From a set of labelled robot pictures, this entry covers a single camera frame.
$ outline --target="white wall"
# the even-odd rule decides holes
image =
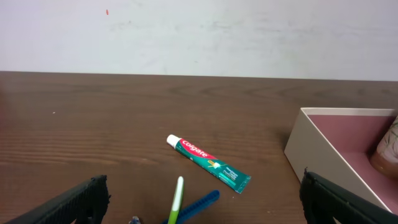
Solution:
[[[397,12],[397,0],[0,0],[0,70],[398,80]]]

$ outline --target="green toothbrush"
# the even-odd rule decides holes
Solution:
[[[175,188],[172,210],[169,216],[169,222],[167,224],[175,224],[175,222],[177,221],[178,213],[181,207],[183,190],[184,190],[184,178],[179,177],[177,180],[177,186]]]

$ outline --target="blue toothbrush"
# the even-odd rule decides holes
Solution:
[[[195,203],[189,205],[178,213],[176,224],[181,224],[187,221],[192,216],[201,212],[205,208],[209,207],[212,203],[217,201],[220,197],[220,192],[218,190],[214,190],[210,192],[210,194],[204,196],[203,198],[197,200]],[[169,219],[166,219],[162,222],[162,224],[167,224]]]

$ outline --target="toothbrush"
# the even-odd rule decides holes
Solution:
[[[197,200],[195,203],[189,205],[178,213],[177,224],[181,224],[187,221],[192,216],[200,213],[205,208],[209,207],[211,204],[215,203],[220,197],[220,192],[214,190],[210,194],[204,196],[203,198]],[[162,224],[167,224],[169,220],[164,220]]]
[[[184,178],[179,177],[177,180],[177,186],[175,188],[173,205],[172,205],[172,210],[170,212],[168,224],[175,224],[175,222],[177,221],[178,213],[181,208],[183,187],[184,187]]]

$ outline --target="green toothpaste tube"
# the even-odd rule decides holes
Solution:
[[[187,140],[171,134],[167,137],[167,143],[179,153],[222,180],[239,194],[242,193],[246,184],[250,181],[251,176],[243,174],[234,167],[189,143]]]

